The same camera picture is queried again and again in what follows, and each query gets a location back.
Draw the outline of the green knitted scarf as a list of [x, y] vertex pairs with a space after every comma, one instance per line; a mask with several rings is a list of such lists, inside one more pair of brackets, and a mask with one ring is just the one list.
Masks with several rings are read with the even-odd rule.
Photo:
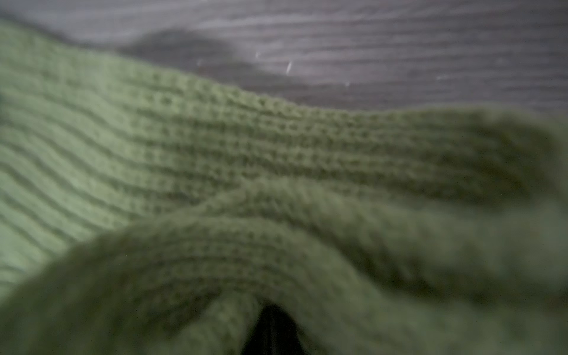
[[1, 352], [565, 354], [567, 126], [297, 106], [1, 23]]

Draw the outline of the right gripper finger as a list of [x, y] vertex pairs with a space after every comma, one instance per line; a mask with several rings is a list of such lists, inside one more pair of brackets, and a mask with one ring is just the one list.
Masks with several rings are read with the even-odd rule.
[[242, 355], [304, 355], [293, 319], [276, 306], [265, 308]]

